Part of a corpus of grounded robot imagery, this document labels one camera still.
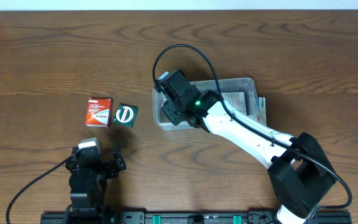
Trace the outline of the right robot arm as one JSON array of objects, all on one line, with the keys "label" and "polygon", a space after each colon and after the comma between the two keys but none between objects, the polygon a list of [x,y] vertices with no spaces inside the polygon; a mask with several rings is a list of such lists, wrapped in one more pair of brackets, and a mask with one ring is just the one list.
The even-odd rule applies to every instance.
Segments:
[{"label": "right robot arm", "polygon": [[221,136],[256,158],[268,172],[281,204],[278,223],[305,223],[340,178],[312,135],[294,137],[268,128],[226,101],[220,90],[199,91],[190,83],[163,84],[162,111],[171,123],[185,121]]}]

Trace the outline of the white Panadol box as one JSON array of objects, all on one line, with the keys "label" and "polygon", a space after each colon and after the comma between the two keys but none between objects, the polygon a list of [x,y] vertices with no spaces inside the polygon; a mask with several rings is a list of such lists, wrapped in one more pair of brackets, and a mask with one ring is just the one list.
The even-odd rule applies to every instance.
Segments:
[{"label": "white Panadol box", "polygon": [[266,126],[267,125],[267,114],[266,114],[266,99],[265,97],[258,97],[259,108],[256,114],[249,115],[249,118],[254,121]]}]

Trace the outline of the clear plastic container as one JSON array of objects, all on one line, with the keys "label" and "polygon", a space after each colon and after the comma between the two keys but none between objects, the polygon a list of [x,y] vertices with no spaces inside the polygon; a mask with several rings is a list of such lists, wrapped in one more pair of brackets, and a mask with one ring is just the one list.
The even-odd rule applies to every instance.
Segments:
[{"label": "clear plastic container", "polygon": [[[222,93],[244,92],[247,106],[247,116],[256,114],[259,108],[257,91],[253,79],[251,78],[231,78],[219,80],[219,86]],[[192,129],[186,122],[182,121],[178,126],[174,126],[164,115],[161,107],[166,102],[163,93],[152,90],[154,121],[164,131],[176,131],[184,129]]]}]

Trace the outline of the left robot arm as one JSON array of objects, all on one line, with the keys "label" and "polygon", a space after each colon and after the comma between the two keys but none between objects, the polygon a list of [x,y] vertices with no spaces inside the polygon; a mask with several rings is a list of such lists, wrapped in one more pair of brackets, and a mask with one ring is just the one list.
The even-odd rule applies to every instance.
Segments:
[{"label": "left robot arm", "polygon": [[113,223],[120,222],[120,216],[104,199],[107,180],[119,176],[126,170],[126,163],[114,141],[112,159],[101,160],[97,139],[86,139],[73,147],[71,156],[65,163],[70,171],[69,178],[71,205],[65,210],[63,223]]}]

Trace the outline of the red medicine box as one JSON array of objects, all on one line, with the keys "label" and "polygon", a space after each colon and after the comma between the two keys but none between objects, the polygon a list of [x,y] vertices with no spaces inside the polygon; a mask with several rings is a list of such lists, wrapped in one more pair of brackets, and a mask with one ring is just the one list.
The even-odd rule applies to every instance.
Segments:
[{"label": "red medicine box", "polygon": [[112,99],[90,98],[86,111],[85,125],[108,128],[111,123]]}]

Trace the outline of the blue cooling patch box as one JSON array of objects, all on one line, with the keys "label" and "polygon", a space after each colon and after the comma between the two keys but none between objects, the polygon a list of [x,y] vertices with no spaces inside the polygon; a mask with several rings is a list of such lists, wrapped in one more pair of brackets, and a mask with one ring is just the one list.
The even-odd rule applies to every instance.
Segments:
[{"label": "blue cooling patch box", "polygon": [[247,106],[244,92],[222,93],[223,98],[228,101],[236,110],[247,115]]}]

